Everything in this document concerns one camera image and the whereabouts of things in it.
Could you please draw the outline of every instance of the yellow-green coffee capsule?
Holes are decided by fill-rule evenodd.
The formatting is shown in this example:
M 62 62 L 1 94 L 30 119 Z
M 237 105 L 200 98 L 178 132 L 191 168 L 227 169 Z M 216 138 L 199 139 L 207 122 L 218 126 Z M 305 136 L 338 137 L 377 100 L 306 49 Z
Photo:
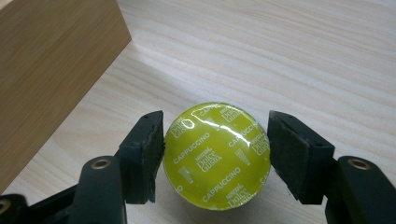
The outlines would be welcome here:
M 164 170 L 187 201 L 210 210 L 238 207 L 262 188 L 270 171 L 262 126 L 244 110 L 205 103 L 183 112 L 165 136 Z

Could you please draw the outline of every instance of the wood grain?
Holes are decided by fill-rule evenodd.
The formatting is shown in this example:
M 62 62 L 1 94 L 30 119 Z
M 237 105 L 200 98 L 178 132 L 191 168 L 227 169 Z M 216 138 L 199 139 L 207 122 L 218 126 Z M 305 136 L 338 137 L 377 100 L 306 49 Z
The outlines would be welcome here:
M 290 113 L 333 143 L 335 157 L 376 163 L 396 184 L 394 1 L 120 0 L 133 34 L 6 193 L 29 203 L 78 181 L 112 155 L 145 113 L 167 128 L 208 101 L 238 105 L 266 127 Z M 160 169 L 156 203 L 127 206 L 129 223 L 325 223 L 324 205 L 295 202 L 272 170 L 249 203 L 226 212 L 179 197 Z
M 130 39 L 113 0 L 15 0 L 0 11 L 0 192 Z

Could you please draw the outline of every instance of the light wood block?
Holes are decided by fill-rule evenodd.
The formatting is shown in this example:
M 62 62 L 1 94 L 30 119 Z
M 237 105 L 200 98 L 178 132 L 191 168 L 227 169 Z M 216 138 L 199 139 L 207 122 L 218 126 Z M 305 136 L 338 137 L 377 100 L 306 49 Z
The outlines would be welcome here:
M 131 36 L 115 0 L 14 0 L 0 11 L 0 192 Z

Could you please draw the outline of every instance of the dolce gusto logo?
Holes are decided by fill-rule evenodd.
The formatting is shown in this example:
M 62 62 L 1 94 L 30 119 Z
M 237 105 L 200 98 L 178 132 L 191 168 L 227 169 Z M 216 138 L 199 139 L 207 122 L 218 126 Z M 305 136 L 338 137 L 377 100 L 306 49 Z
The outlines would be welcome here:
M 199 154 L 195 160 L 197 161 L 197 165 L 203 172 L 207 172 L 210 170 L 216 163 L 218 163 L 222 157 L 218 156 L 216 152 L 208 147 L 203 151 L 201 154 Z
M 238 186 L 236 186 L 236 188 L 234 188 L 226 198 L 231 207 L 236 207 L 247 203 L 251 198 L 253 198 L 253 195 L 250 194 L 243 185 L 238 184 Z
M 232 122 L 242 114 L 242 111 L 232 108 L 231 106 L 226 106 L 220 111 L 220 113 L 221 116 L 227 120 L 227 122 Z
M 175 138 L 179 138 L 188 129 L 193 129 L 195 124 L 190 119 L 179 118 L 172 125 L 170 132 Z
M 259 133 L 251 142 L 251 148 L 257 153 L 257 155 L 262 156 L 265 151 L 269 150 L 268 140 L 263 133 Z

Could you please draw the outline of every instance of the wooden table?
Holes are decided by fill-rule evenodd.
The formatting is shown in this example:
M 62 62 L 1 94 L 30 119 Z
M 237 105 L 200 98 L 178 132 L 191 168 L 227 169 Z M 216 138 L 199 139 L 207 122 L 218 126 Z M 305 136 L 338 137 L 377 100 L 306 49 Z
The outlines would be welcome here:
M 120 0 L 133 41 L 5 193 L 36 203 L 113 155 L 144 114 L 164 129 L 203 102 L 238 105 L 266 127 L 289 113 L 336 146 L 376 163 L 396 185 L 396 4 L 393 1 Z M 161 167 L 156 203 L 129 223 L 324 223 L 271 171 L 249 203 L 206 211 L 177 195 Z

